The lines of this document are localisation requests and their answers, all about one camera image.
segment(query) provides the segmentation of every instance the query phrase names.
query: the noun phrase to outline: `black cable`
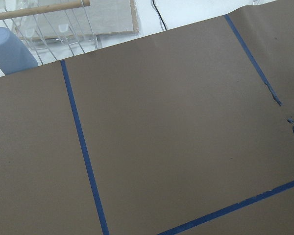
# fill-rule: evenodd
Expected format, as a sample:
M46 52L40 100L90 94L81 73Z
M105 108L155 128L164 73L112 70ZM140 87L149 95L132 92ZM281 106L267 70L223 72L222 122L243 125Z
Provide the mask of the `black cable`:
M152 0L152 5L153 5L153 7L155 8L156 12L158 13L158 16L159 16L159 18L160 18L160 20L161 20L163 26L165 27L165 30L167 31L167 30L168 30L168 29L167 29L167 26L166 26L166 24L165 24L165 22L164 22L164 20L163 20L163 18L162 18L162 16L161 16L161 14L160 14L158 8L157 8L157 6L156 6L154 0Z

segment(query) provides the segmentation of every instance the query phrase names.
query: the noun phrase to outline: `brown surface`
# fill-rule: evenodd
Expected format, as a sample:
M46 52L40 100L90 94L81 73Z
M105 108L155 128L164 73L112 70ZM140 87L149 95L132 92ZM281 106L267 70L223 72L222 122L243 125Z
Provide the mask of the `brown surface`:
M0 78L0 235L99 235L60 63Z
M181 235L294 235L294 188Z
M294 180L292 129L223 17L66 61L111 234Z
M294 0L243 7L230 17L283 103L294 118Z

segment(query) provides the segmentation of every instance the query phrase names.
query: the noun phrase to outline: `dish rack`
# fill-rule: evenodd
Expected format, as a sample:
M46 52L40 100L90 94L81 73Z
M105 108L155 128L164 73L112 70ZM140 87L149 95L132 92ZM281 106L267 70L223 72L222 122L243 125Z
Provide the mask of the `dish rack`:
M59 1L40 5L39 0L18 0L17 9L7 11L5 0L0 0L0 20L23 41L41 65L100 48L86 11L90 0ZM81 10L77 15L77 8L83 11L83 26ZM62 17L52 23L50 12L55 11L60 11ZM12 22L12 29L8 27L8 20ZM46 36L46 30L52 34Z

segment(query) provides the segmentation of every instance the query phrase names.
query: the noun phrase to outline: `white surface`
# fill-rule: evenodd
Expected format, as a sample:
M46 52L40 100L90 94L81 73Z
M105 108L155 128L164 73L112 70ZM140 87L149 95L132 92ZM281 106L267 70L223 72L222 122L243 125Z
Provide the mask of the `white surface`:
M260 0L259 4L271 1L275 0ZM15 0L6 0L6 2L8 10L15 9ZM242 6L252 5L253 0L155 0L155 2L168 29L172 29L230 13ZM151 5L151 0L136 0L136 7L140 33L138 35L101 36L102 47L112 46L162 31L159 17ZM94 46L89 43L89 46L85 46L84 49L85 51L91 51ZM56 57L59 57L58 59L72 56L68 49L63 50L62 48L53 47L53 51L55 51ZM75 54L81 54L81 50L77 47L73 51ZM44 63L54 61L50 53L42 55L42 59Z

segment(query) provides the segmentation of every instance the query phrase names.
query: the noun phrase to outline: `wooden dowel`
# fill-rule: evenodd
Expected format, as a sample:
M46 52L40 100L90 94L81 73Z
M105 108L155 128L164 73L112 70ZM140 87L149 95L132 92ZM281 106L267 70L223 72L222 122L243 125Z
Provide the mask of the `wooden dowel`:
M90 6L90 0L83 0L83 3L81 0L77 0L77 1L71 1L66 3L60 3L60 4L26 8L26 9L21 9L16 11L0 12L0 20L42 14L42 13L53 12L53 11L79 8L79 7L82 7L83 4L84 6Z

